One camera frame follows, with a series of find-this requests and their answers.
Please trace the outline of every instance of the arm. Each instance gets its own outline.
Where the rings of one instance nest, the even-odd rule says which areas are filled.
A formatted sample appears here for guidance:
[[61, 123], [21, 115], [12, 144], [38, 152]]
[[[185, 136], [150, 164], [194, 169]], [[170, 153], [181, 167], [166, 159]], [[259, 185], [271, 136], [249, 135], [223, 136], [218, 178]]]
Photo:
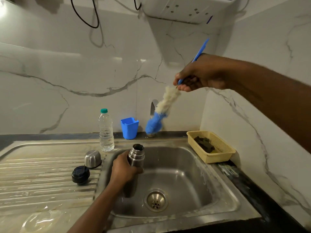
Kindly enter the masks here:
[[236, 91], [311, 153], [310, 86], [250, 62], [207, 54], [175, 77], [174, 85], [188, 77], [178, 86], [187, 92], [200, 87]]
[[142, 173], [141, 168], [130, 166], [127, 154], [128, 151], [114, 160], [109, 184], [67, 233], [101, 233], [103, 231], [125, 183], [133, 179], [136, 174]]

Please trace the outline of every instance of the blue container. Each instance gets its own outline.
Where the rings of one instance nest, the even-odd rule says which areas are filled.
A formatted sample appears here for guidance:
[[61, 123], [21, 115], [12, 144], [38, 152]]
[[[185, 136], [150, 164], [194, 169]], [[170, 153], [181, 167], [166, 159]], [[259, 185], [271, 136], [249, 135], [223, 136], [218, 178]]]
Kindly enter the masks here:
[[123, 137], [125, 139], [131, 140], [134, 139], [137, 135], [139, 121], [135, 121], [134, 118], [121, 119], [121, 127], [123, 132]]

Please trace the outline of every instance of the black lid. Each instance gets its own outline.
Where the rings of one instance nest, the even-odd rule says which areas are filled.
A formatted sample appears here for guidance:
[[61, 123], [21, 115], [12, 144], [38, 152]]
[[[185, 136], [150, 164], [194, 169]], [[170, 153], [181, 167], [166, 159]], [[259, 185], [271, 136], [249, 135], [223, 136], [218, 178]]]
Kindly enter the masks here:
[[72, 181], [78, 185], [86, 183], [90, 176], [90, 170], [86, 166], [76, 167], [72, 172]]

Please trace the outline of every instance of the drain strainer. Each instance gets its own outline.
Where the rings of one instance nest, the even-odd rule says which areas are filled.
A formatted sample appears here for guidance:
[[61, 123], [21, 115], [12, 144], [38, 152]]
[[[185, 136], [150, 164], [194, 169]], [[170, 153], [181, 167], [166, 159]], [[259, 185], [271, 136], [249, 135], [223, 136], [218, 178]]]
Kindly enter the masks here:
[[145, 206], [153, 212], [163, 211], [167, 205], [166, 193], [161, 189], [152, 189], [145, 195]]

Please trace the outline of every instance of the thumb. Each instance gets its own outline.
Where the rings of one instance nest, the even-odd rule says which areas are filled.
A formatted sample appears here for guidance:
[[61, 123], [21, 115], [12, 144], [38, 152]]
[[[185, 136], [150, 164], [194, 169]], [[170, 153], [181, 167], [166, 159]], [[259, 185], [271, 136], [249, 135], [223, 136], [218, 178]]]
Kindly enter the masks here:
[[141, 173], [143, 173], [143, 169], [141, 167], [134, 167], [134, 166], [132, 166], [131, 169], [132, 169], [132, 172], [134, 174], [141, 174]]
[[183, 70], [181, 70], [178, 74], [176, 74], [175, 77], [178, 79], [184, 79], [184, 78], [187, 78], [188, 76], [193, 75], [196, 69], [195, 66], [196, 66], [196, 61], [193, 63], [190, 62], [183, 68]]

